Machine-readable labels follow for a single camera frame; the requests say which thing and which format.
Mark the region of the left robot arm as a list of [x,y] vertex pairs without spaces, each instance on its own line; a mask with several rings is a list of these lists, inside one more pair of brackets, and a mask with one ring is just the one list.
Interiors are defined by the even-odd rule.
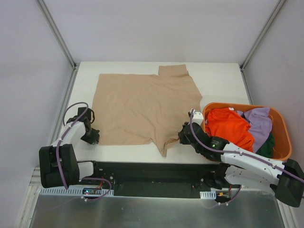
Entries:
[[91,185],[100,181],[100,172],[92,161],[77,161],[75,150],[80,142],[99,143],[99,130],[91,127],[95,113],[87,107],[78,108],[77,115],[69,118],[64,132],[51,145],[39,150],[40,178],[43,188],[77,185],[83,178]]

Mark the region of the beige t-shirt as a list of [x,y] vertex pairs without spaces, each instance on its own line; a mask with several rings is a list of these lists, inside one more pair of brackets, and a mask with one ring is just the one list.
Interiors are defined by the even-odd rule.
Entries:
[[166,156],[201,99],[185,65],[160,66],[156,75],[100,74],[92,127],[99,131],[100,145],[154,143]]

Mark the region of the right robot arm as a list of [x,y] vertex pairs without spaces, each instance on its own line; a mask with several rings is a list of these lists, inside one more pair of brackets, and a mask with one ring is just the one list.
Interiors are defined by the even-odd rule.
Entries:
[[197,123],[186,122],[178,133],[181,144],[214,162],[214,173],[204,177],[206,185],[222,189],[227,185],[257,188],[275,196],[280,202],[298,208],[304,196],[304,172],[295,160],[274,160],[248,152],[235,144],[209,137]]

